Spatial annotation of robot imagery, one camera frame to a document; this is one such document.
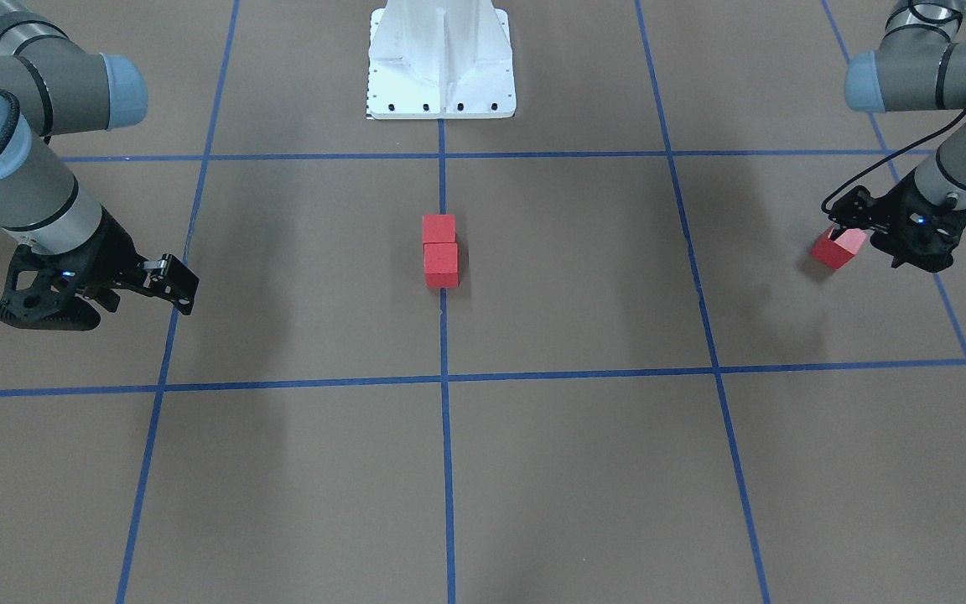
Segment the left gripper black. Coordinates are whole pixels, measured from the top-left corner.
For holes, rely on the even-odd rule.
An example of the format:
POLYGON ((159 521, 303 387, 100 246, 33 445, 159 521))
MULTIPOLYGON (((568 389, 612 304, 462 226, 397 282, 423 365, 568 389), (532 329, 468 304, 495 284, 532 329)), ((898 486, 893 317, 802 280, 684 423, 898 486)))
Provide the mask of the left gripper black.
POLYGON ((936 206, 903 180, 883 196, 855 186, 835 202, 823 203, 828 219, 843 231, 870 231, 870 244, 904 264, 924 271, 943 271, 954 264, 953 252, 966 228, 966 209, 952 202, 936 206))

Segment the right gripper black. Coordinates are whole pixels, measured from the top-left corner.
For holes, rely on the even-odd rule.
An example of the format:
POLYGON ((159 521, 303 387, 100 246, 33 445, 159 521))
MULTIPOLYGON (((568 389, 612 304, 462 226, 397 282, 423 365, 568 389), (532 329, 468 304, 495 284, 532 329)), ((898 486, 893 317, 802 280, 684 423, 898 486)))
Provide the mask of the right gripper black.
POLYGON ((139 255, 129 233, 108 211, 85 243, 61 255, 20 245, 11 257, 0 321, 17 329, 91 331, 115 313, 122 291, 165 299, 191 315, 200 280, 179 258, 139 255))

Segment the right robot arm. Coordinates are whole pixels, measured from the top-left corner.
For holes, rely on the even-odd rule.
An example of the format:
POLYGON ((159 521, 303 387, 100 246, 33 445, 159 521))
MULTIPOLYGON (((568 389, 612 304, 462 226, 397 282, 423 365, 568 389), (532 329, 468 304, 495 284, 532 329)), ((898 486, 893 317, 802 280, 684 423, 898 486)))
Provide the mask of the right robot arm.
POLYGON ((17 244, 3 324, 91 331, 118 310, 120 291, 192 312, 198 276, 174 255, 141 255, 49 145, 138 125, 147 112, 147 83, 130 59, 89 53, 22 1, 0 1, 0 228, 17 244))

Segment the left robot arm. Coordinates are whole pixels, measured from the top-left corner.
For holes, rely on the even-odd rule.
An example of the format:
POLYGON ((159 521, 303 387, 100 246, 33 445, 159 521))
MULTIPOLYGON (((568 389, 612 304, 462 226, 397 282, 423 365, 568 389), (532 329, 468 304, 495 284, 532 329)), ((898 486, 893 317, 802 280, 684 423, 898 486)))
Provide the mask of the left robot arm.
POLYGON ((822 201, 832 226, 813 256, 838 268, 864 242, 938 273, 953 264, 966 228, 966 41, 956 34, 966 1, 897 1, 878 49, 854 57, 844 80, 848 107, 862 113, 954 111, 931 156, 886 194, 874 196, 851 177, 822 201))

